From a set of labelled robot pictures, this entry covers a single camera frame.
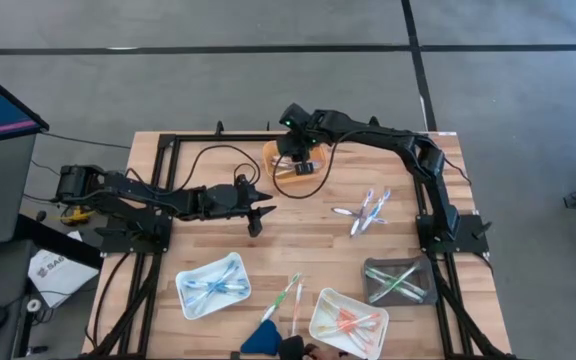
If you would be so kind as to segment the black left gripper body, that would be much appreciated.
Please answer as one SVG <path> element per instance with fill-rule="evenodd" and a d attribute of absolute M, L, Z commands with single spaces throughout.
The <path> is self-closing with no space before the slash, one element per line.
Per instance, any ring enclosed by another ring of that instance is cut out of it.
<path fill-rule="evenodd" d="M 244 174 L 237 175 L 234 182 L 235 188 L 237 190 L 237 208 L 241 210 L 248 219 L 248 231 L 251 237 L 257 237 L 262 231 L 261 218 L 252 218 L 250 216 L 250 211 L 253 208 L 253 204 L 250 199 L 250 194 L 256 191 L 255 186 L 252 185 Z"/>

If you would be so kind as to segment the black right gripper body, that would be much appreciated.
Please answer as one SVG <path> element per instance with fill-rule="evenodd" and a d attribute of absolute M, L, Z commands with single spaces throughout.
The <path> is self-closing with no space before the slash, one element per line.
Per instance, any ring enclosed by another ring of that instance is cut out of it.
<path fill-rule="evenodd" d="M 275 160 L 275 166 L 278 166 L 284 158 L 290 158 L 298 176 L 313 174 L 314 165 L 310 161 L 310 151 L 318 144 L 317 139 L 307 134 L 289 131 L 276 141 L 279 157 Z"/>

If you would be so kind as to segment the orange plastic bin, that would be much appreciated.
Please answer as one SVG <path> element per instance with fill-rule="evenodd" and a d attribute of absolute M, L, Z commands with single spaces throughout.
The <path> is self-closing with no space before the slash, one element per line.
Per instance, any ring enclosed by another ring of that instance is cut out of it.
<path fill-rule="evenodd" d="M 322 167 L 320 169 L 315 170 L 314 173 L 310 175 L 298 176 L 295 172 L 294 174 L 290 174 L 289 176 L 278 177 L 275 175 L 268 174 L 270 161 L 272 160 L 273 157 L 279 157 L 279 152 L 277 150 L 276 141 L 269 141 L 265 143 L 263 146 L 262 162 L 267 175 L 270 178 L 275 178 L 278 184 L 303 182 L 306 180 L 315 179 L 317 176 L 324 174 L 324 170 L 329 164 L 327 152 L 320 145 L 318 145 L 310 151 L 310 161 L 320 162 L 322 164 Z"/>

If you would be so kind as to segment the blue toothbrush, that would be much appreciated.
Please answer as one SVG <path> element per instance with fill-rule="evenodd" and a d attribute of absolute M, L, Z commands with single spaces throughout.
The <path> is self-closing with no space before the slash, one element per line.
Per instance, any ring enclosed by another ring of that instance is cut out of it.
<path fill-rule="evenodd" d="M 226 279 L 232 275 L 236 270 L 238 269 L 238 266 L 236 265 L 235 261 L 231 261 L 226 270 L 224 271 L 224 273 L 217 279 L 215 280 L 213 283 L 211 283 L 207 289 L 201 293 L 200 295 L 197 296 L 193 296 L 193 297 L 189 297 L 186 300 L 186 304 L 189 306 L 193 306 L 195 303 L 199 303 L 202 302 L 205 298 L 208 298 L 219 286 L 221 286 Z"/>
<path fill-rule="evenodd" d="M 214 282 L 226 282 L 227 279 L 233 274 L 236 273 L 238 270 L 238 266 L 235 266 L 231 269 L 226 270 L 217 280 Z M 201 295 L 198 295 L 192 304 L 193 307 L 199 309 L 207 299 L 215 292 L 213 288 L 207 288 Z"/>
<path fill-rule="evenodd" d="M 182 285 L 191 289 L 209 289 L 213 288 L 221 292 L 245 292 L 249 290 L 249 286 L 245 281 L 238 282 L 205 282 L 197 280 L 184 280 Z"/>
<path fill-rule="evenodd" d="M 194 283 L 194 284 L 185 284 L 184 288 L 192 289 L 192 290 L 208 290 L 210 287 L 207 283 Z M 217 285 L 214 288 L 214 291 L 217 293 L 231 293 L 245 296 L 249 293 L 250 288 L 246 285 L 241 284 L 221 284 Z"/>
<path fill-rule="evenodd" d="M 249 286 L 241 282 L 205 282 L 202 284 L 202 286 L 204 288 L 213 288 L 219 293 L 235 293 L 238 295 L 246 295 L 249 292 Z"/>
<path fill-rule="evenodd" d="M 361 231 L 365 231 L 372 223 L 387 224 L 387 221 L 379 217 L 379 213 L 384 203 L 390 198 L 391 192 L 386 190 L 383 195 L 377 200 L 372 210 L 366 217 L 364 223 L 361 225 Z"/>

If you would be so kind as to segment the orange toothbrush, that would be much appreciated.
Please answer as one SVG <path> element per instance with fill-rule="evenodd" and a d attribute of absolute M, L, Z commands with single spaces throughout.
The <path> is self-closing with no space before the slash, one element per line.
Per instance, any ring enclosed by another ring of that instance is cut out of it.
<path fill-rule="evenodd" d="M 335 303 L 331 302 L 330 299 L 327 297 L 324 298 L 323 303 L 322 303 L 322 307 L 324 310 L 326 310 L 328 312 L 329 315 L 331 315 L 336 320 L 336 324 L 342 320 L 352 320 L 352 319 L 357 318 L 352 313 L 349 313 L 347 310 L 345 310 L 345 309 L 337 306 Z M 347 333 L 348 334 L 350 334 L 350 333 L 358 334 L 358 333 L 360 333 L 360 330 L 354 329 L 354 330 L 347 332 Z"/>
<path fill-rule="evenodd" d="M 291 331 L 290 336 L 294 337 L 297 335 L 298 330 L 298 321 L 299 321 L 299 313 L 300 313 L 300 305 L 303 293 L 303 280 L 300 280 L 297 285 L 296 294 L 295 294 L 295 302 L 293 307 L 293 314 L 292 314 L 292 323 L 291 323 Z"/>
<path fill-rule="evenodd" d="M 347 335 L 357 348 L 359 348 L 362 352 L 367 353 L 370 346 L 372 345 L 372 340 L 361 328 L 359 328 L 359 330 L 360 333 L 358 334 L 342 333 Z"/>
<path fill-rule="evenodd" d="M 350 332 L 356 328 L 357 328 L 357 325 L 355 323 L 352 323 L 352 322 L 345 322 L 345 323 L 336 324 L 336 325 L 322 325 L 322 326 L 318 326 L 316 328 L 316 334 L 318 336 L 321 336 L 321 337 L 331 336 L 333 334 L 341 333 L 341 332 L 347 333 L 347 332 Z"/>
<path fill-rule="evenodd" d="M 380 315 L 378 313 L 373 313 L 370 315 L 366 315 L 361 318 L 356 318 L 352 320 L 342 320 L 337 324 L 345 323 L 345 322 L 352 322 L 357 325 L 357 328 L 367 329 L 369 331 L 374 331 L 380 325 Z"/>
<path fill-rule="evenodd" d="M 381 316 L 373 313 L 355 320 L 343 320 L 336 325 L 321 325 L 317 327 L 317 335 L 326 336 L 338 332 L 348 332 L 354 329 L 367 329 L 373 331 L 380 324 Z"/>

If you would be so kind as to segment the white plastic bin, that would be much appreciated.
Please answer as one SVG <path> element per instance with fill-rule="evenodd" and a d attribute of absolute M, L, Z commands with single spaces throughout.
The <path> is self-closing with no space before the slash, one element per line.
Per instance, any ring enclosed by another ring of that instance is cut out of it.
<path fill-rule="evenodd" d="M 386 310 L 323 289 L 315 305 L 310 336 L 363 360 L 378 360 L 387 332 Z"/>
<path fill-rule="evenodd" d="M 245 296 L 231 294 L 231 293 L 217 293 L 214 292 L 201 306 L 199 309 L 189 306 L 186 304 L 186 300 L 189 297 L 197 296 L 203 293 L 205 290 L 192 290 L 184 288 L 182 282 L 184 280 L 197 280 L 197 281 L 205 281 L 205 282 L 214 282 L 217 280 L 226 270 L 228 264 L 231 261 L 235 261 L 236 265 L 238 266 L 238 270 L 236 273 L 233 273 L 226 282 L 238 282 L 238 281 L 245 281 L 250 290 L 249 293 Z M 249 281 L 247 272 L 245 270 L 245 266 L 241 256 L 236 252 L 231 252 L 224 258 L 209 263 L 207 265 L 201 266 L 199 268 L 182 271 L 179 272 L 175 278 L 175 283 L 177 287 L 177 293 L 180 299 L 182 311 L 184 317 L 187 320 L 196 320 L 211 313 L 214 313 L 219 310 L 223 310 L 224 308 L 239 303 L 245 299 L 247 299 L 252 292 L 251 283 Z"/>

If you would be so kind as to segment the grey plastic bin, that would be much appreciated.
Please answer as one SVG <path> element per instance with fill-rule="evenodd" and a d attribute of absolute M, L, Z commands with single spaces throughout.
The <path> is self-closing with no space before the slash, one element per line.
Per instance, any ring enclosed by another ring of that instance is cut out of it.
<path fill-rule="evenodd" d="M 412 283 L 428 292 L 421 303 L 413 302 L 404 298 L 399 293 L 392 292 L 380 299 L 376 303 L 370 303 L 368 296 L 373 293 L 379 285 L 376 281 L 369 279 L 365 275 L 365 270 L 368 267 L 376 268 L 386 274 L 398 276 L 406 271 L 408 268 L 415 266 L 415 271 L 406 279 L 407 282 Z M 367 304 L 376 307 L 393 307 L 393 306 L 419 306 L 419 305 L 434 305 L 438 299 L 437 290 L 435 287 L 435 280 L 432 273 L 430 260 L 425 256 L 417 256 L 414 258 L 403 259 L 374 259 L 368 258 L 363 265 L 363 291 L 364 301 Z"/>

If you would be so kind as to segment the blue cloth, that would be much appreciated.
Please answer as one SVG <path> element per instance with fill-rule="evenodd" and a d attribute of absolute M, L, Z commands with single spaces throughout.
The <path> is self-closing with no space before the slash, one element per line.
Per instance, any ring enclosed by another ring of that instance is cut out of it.
<path fill-rule="evenodd" d="M 275 356 L 283 338 L 272 320 L 263 321 L 252 335 L 241 345 L 243 354 Z"/>

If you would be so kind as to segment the person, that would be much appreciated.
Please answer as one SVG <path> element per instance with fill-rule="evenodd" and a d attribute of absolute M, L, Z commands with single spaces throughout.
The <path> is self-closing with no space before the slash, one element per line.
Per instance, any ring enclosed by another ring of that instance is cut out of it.
<path fill-rule="evenodd" d="M 295 335 L 283 340 L 278 346 L 280 360 L 348 360 L 349 354 L 336 348 L 321 348 Z"/>

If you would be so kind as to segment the black diagonal bar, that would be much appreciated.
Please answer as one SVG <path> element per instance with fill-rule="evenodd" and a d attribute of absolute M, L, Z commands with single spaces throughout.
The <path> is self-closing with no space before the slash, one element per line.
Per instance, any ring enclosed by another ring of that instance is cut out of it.
<path fill-rule="evenodd" d="M 30 240 L 40 249 L 62 255 L 81 265 L 100 270 L 103 264 L 100 251 L 85 242 L 54 230 L 35 219 L 19 214 L 14 240 Z"/>

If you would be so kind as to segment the white printed box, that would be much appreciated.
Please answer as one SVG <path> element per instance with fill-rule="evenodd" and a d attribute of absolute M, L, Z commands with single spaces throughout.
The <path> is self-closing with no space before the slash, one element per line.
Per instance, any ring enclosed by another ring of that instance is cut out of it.
<path fill-rule="evenodd" d="M 39 250 L 30 260 L 28 277 L 50 308 L 56 308 L 99 274 L 63 255 Z"/>

